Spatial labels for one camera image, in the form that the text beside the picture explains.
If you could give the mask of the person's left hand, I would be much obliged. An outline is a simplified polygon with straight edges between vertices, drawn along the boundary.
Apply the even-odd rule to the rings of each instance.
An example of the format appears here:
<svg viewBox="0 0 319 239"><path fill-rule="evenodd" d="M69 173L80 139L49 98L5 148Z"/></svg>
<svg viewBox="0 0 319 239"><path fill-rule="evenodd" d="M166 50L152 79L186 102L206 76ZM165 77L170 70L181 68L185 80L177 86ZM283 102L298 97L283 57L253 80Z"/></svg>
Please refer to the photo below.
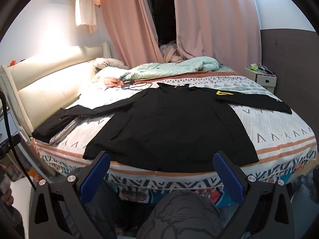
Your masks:
<svg viewBox="0 0 319 239"><path fill-rule="evenodd" d="M10 188L11 180L5 175L6 171L6 166L1 165L1 200L7 206L11 206L14 203L14 198Z"/></svg>

